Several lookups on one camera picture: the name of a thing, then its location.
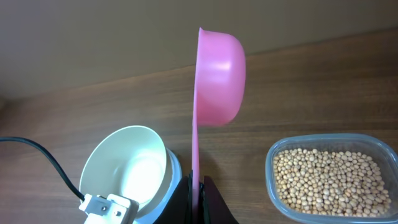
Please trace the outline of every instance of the pink measuring cup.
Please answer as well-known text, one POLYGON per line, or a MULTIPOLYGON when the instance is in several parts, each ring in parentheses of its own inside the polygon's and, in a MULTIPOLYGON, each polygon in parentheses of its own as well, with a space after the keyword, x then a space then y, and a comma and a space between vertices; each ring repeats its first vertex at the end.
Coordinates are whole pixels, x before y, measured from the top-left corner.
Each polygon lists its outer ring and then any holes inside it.
POLYGON ((192 212, 199 200, 198 126, 221 126, 241 107, 246 59, 242 45, 229 34, 199 29, 192 118, 192 212))

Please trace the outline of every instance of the plastic container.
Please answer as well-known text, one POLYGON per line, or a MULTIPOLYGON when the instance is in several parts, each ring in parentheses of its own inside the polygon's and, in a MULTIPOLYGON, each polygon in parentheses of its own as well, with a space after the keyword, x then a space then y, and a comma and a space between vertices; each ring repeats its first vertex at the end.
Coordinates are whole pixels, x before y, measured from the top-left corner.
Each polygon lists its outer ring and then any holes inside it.
POLYGON ((364 134, 313 134, 285 138, 276 142, 270 149, 266 159, 266 184, 272 203, 287 217, 302 223, 398 223, 398 157, 384 142, 364 134), (274 156, 284 150, 318 149, 319 151, 361 152, 373 158, 380 167, 384 188, 389 191, 391 208, 383 216, 368 217, 337 217, 329 215, 312 215, 292 210, 284 205, 278 197, 274 168, 274 156))

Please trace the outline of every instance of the white bowl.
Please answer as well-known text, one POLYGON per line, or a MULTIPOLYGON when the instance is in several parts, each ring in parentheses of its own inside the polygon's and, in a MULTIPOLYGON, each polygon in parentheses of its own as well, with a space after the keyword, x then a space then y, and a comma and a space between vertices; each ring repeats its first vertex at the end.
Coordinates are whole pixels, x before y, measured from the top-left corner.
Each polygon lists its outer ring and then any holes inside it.
MULTIPOLYGON (((161 201, 157 204, 157 206, 155 208, 153 208, 150 212, 146 213, 144 216, 137 217, 134 220, 133 224, 154 223, 156 221, 156 219, 160 216, 160 214, 163 212, 164 208, 167 205, 167 202, 169 202, 170 197, 174 193, 175 188, 177 187, 178 183, 180 182, 180 180, 182 178, 181 165, 180 165, 177 157, 169 149, 167 150, 167 154, 170 156, 170 160, 171 160, 170 165, 172 168, 172 179, 171 179, 169 185, 165 186, 165 187, 167 187, 167 191, 166 191, 165 195, 159 196, 159 198, 161 198, 161 201)), ((151 206, 148 205, 146 208, 144 208, 141 211, 144 212, 144 210, 147 210, 147 208, 149 208, 149 207, 151 207, 151 206)))
POLYGON ((91 153, 81 174, 80 192, 122 195, 139 202, 140 211, 163 181, 171 181, 171 175, 164 180, 170 173, 167 163, 170 158, 155 131, 144 126, 125 127, 105 138, 91 153))

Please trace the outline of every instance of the bowl rim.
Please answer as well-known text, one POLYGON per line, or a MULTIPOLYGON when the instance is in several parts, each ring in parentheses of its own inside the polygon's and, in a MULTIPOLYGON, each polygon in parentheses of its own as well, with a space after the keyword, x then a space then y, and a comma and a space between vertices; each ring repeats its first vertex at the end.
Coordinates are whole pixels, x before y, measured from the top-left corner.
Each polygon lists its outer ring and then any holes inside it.
POLYGON ((275 178, 273 175, 273 166, 272 160, 274 158, 274 151, 289 141, 314 141, 314 140, 330 140, 330 139, 358 139, 363 141, 368 141, 373 144, 377 144, 381 149, 384 149, 391 157, 394 162, 396 162, 396 167, 398 167, 397 161, 398 156, 394 152, 394 150, 388 146, 386 143, 374 138, 372 136, 368 136, 366 134, 352 134, 352 133, 338 133, 338 134, 309 134, 303 136, 294 136, 283 138, 277 141, 272 147, 269 149, 266 157, 266 185, 268 196, 271 199, 271 202, 275 205, 275 207, 282 212, 285 216, 302 223, 323 223, 322 220, 325 218, 330 219, 334 223, 396 223, 398 221, 398 214, 395 214, 391 217, 382 217, 382 218, 372 218, 372 217, 338 217, 331 215, 314 215, 314 214, 306 214, 302 212, 297 212, 285 204, 283 204, 277 196, 276 187, 274 185, 275 178))

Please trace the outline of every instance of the wooden surface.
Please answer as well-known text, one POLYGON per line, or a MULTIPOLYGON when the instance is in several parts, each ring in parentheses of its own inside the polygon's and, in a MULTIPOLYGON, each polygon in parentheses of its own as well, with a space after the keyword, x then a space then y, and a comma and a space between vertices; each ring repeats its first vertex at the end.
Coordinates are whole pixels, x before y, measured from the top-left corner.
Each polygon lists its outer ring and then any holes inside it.
POLYGON ((6 105, 6 100, 0 97, 0 110, 6 105))
MULTIPOLYGON (((240 223, 292 223, 271 203, 264 164, 278 140, 364 133, 398 149, 398 30, 248 57, 244 101, 222 128, 200 128, 201 175, 214 178, 240 223)), ((60 91, 8 105, 0 135, 44 145, 77 186, 96 145, 113 131, 151 127, 183 174, 191 166, 194 66, 60 91)), ((83 223, 78 199, 46 158, 0 145, 1 223, 83 223)))

